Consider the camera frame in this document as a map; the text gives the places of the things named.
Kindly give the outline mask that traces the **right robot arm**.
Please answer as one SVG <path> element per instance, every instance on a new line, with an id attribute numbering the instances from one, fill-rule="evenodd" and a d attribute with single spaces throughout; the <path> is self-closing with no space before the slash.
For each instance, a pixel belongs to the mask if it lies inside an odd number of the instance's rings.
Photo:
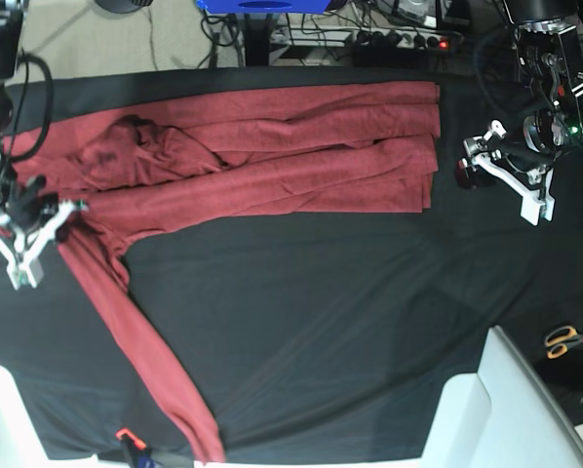
<path id="1" fill-rule="evenodd" d="M 20 38 L 28 11 L 26 1 L 0 1 L 0 254 L 6 260 L 6 272 L 15 290 L 36 288 L 44 277 L 40 255 L 53 242 L 71 215 L 85 211 L 81 200 L 61 200 L 56 193 L 43 192 L 43 175 L 18 181 L 14 164 L 35 156 L 44 144 L 53 120 L 55 90 L 46 62 L 20 47 Z M 20 65 L 37 66 L 44 76 L 46 102 L 41 131 L 34 144 L 15 155 L 15 136 L 5 138 L 7 130 L 18 128 L 22 108 L 14 107 L 6 90 Z"/>

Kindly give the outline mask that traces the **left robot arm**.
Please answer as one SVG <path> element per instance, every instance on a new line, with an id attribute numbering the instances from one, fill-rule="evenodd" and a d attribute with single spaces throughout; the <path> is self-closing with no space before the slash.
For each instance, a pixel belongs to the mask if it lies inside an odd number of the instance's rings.
<path id="1" fill-rule="evenodd" d="M 501 1 L 506 23 L 487 33 L 473 53 L 476 80 L 495 112 L 481 136 L 464 140 L 457 171 L 476 187 L 494 177 L 521 198 L 521 217 L 532 225 L 553 218 L 551 193 L 558 160 L 583 149 L 583 58 L 572 18 L 575 1 Z M 510 37 L 531 99 L 510 110 L 486 85 L 481 64 L 486 46 Z"/>

